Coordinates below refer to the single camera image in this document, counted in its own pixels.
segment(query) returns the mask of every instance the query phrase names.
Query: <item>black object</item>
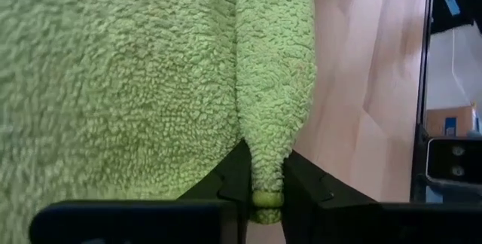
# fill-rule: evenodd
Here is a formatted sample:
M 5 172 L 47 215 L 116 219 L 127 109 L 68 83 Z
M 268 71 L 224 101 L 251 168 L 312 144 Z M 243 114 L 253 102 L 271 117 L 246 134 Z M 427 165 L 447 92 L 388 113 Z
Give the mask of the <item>black object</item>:
M 426 175 L 435 181 L 482 185 L 482 140 L 435 138 L 428 143 Z
M 250 153 L 241 142 L 179 200 L 76 201 L 34 217 L 33 244 L 244 243 Z M 481 241 L 482 206 L 377 203 L 296 152 L 284 164 L 286 242 Z
M 433 0 L 432 34 L 473 25 L 472 7 L 468 0 Z
M 240 142 L 174 201 L 65 201 L 32 220 L 33 244 L 244 243 L 251 154 Z

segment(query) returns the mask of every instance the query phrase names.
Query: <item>green fabric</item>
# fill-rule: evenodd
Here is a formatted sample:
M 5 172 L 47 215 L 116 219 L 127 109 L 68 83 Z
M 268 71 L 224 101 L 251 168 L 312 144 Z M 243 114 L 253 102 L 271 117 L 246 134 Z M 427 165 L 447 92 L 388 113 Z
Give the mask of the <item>green fabric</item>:
M 241 139 L 253 218 L 315 80 L 312 0 L 0 0 L 0 243 L 64 199 L 174 199 Z

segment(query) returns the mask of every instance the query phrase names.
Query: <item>screw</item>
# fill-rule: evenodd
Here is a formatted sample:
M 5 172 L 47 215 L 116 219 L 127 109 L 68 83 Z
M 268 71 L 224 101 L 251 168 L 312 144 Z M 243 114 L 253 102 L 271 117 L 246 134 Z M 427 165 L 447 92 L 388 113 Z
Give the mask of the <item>screw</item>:
M 453 166 L 452 174 L 455 176 L 463 176 L 465 174 L 464 169 L 461 166 Z
M 464 153 L 465 153 L 465 150 L 462 147 L 455 146 L 454 148 L 452 148 L 452 154 L 455 155 L 456 157 L 460 157 Z

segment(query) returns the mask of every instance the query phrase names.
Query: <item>cardboard box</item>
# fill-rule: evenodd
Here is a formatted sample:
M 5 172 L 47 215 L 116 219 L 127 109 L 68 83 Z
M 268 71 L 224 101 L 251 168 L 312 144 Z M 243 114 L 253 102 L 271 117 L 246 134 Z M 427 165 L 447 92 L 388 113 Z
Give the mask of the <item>cardboard box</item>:
M 467 136 L 469 131 L 480 131 L 475 104 L 427 110 L 426 130 L 430 136 Z

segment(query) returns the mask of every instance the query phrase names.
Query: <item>white wall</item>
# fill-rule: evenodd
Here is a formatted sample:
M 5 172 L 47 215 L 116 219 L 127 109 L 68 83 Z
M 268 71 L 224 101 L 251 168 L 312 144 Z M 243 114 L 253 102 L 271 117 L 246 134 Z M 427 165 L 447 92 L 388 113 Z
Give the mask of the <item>white wall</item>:
M 482 115 L 482 35 L 476 26 L 433 35 L 427 64 L 428 109 L 476 102 Z

